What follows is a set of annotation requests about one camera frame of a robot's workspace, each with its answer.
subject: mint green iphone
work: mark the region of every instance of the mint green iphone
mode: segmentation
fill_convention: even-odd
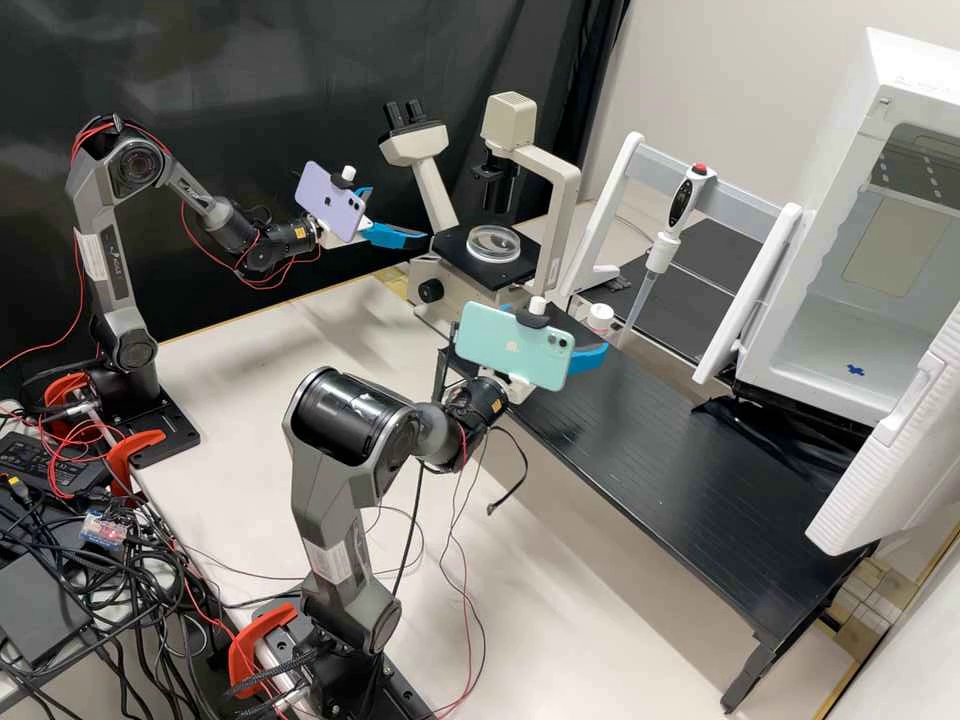
[[[556,391],[567,380],[573,343],[573,335],[564,330],[526,327],[510,313],[468,302],[460,313],[455,347],[464,360]]]

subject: keyboard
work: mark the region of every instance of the keyboard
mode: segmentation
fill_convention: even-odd
[[[47,465],[50,454],[37,439],[18,432],[9,432],[0,438],[0,473],[16,475],[24,484],[41,492],[50,492]],[[84,491],[110,476],[107,466],[99,460],[72,462],[57,460],[57,486],[68,493]]]

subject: small white bottle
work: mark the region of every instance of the small white bottle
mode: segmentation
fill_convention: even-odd
[[[593,332],[599,335],[603,340],[613,338],[613,308],[605,303],[593,303],[588,306],[589,309],[579,318],[580,322],[586,325]]]

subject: black table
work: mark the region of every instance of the black table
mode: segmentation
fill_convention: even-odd
[[[551,324],[597,338],[556,306]],[[455,356],[451,365],[471,372]],[[721,700],[733,711],[867,554],[804,535],[825,499],[735,429],[611,347],[603,366],[510,412],[547,449],[734,608],[758,641]]]

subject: label sticker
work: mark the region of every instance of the label sticker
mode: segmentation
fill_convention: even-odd
[[[347,552],[347,546],[343,540],[332,548],[322,548],[304,538],[303,549],[307,551],[310,567],[327,582],[339,585],[353,576],[350,554]]]
[[[83,269],[94,282],[107,280],[107,263],[103,258],[103,248],[100,246],[100,236],[96,233],[85,235],[76,228],[73,234],[80,247],[80,257],[83,258]]]

